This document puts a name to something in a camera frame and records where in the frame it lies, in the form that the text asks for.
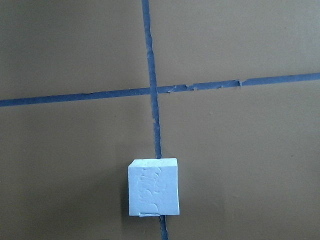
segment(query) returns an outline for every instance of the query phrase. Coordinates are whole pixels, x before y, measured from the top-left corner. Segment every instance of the white cube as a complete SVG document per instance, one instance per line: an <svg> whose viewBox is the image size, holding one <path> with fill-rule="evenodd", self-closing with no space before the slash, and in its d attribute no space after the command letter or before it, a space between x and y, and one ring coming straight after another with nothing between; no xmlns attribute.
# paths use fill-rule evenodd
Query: white cube
<svg viewBox="0 0 320 240"><path fill-rule="evenodd" d="M135 159L128 167L129 215L179 215L176 158Z"/></svg>

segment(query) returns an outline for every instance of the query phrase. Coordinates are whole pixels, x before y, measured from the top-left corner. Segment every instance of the cube face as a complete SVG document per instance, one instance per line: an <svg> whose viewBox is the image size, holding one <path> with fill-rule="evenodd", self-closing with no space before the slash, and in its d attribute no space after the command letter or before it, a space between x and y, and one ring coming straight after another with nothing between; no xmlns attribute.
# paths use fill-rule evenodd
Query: cube face
<svg viewBox="0 0 320 240"><path fill-rule="evenodd" d="M179 215L176 158L136 159L128 167L129 215Z"/></svg>

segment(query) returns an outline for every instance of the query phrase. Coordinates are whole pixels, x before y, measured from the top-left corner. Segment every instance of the white foam cube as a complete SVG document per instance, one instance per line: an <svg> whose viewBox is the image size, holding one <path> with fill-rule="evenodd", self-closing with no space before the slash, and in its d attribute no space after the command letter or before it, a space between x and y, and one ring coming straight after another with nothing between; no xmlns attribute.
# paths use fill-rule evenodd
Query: white foam cube
<svg viewBox="0 0 320 240"><path fill-rule="evenodd" d="M128 167L129 215L179 215L176 158L135 159Z"/></svg>

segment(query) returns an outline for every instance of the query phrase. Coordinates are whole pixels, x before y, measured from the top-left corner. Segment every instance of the textured cube surface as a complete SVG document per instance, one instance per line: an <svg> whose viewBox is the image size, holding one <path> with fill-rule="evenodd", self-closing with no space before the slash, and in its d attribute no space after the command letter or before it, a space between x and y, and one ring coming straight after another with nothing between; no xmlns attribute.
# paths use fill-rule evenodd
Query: textured cube surface
<svg viewBox="0 0 320 240"><path fill-rule="evenodd" d="M128 167L129 215L179 215L176 158L136 159Z"/></svg>

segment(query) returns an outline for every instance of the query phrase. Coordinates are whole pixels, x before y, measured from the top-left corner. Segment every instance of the blue tape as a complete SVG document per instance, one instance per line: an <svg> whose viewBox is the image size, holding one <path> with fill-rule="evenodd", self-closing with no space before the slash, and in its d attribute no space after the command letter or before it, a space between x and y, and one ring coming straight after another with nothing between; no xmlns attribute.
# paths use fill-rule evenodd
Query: blue tape
<svg viewBox="0 0 320 240"><path fill-rule="evenodd" d="M218 82L195 83L192 85L181 84L181 85L172 85L172 86L158 86L157 93L166 94L166 93L195 91L195 90L210 90L210 89L232 88L232 87L241 87L241 86L292 83L292 82L303 82L303 81L312 81L312 80L314 81L320 80L320 72L309 73L309 74L299 74L299 75L289 75L289 76L250 78L244 82L240 82L239 80L228 80L228 81L218 81ZM130 97L130 96L149 95L149 94L150 94L150 88L145 87L145 88L135 88L135 89L114 90L114 91L100 91L100 92L93 92L93 93L36 96L36 97L0 100L0 107L58 103L58 102L69 102L69 101L80 101L80 100L91 100L91 99Z"/></svg>
<svg viewBox="0 0 320 240"><path fill-rule="evenodd" d="M320 72L309 73L309 74L299 74L299 75L288 75L288 76L250 78L247 81L242 82L242 86L293 83L293 82L311 81L311 80L320 80Z"/></svg>
<svg viewBox="0 0 320 240"><path fill-rule="evenodd" d="M80 100L93 100L93 99L108 99L108 98L129 97L129 96L139 96L139 95L148 95L148 94L150 94L149 87L125 89L125 90L114 90L114 91L100 91L100 92L93 92L93 93L36 96L36 97L0 100L0 107L58 103L58 102L80 101Z"/></svg>
<svg viewBox="0 0 320 240"><path fill-rule="evenodd" d="M159 94L174 93L174 92L185 92L194 90L209 90L209 89L220 89L220 88L231 88L239 87L239 80L228 80L228 81L216 81L216 82L204 82L195 83L192 85L173 85L173 86L160 86L158 87Z"/></svg>
<svg viewBox="0 0 320 240"><path fill-rule="evenodd" d="M145 34L145 44L147 50L149 80L150 80L150 95L152 105L152 116L153 116L153 131L154 131L154 148L155 156L157 159L161 159L161 134L160 134L160 118L159 118L159 106L158 106L158 90L157 90L157 79L155 71L155 56L152 49L152 36L151 36L151 20L150 20L150 9L149 1L142 0L142 12L143 12L143 24Z"/></svg>

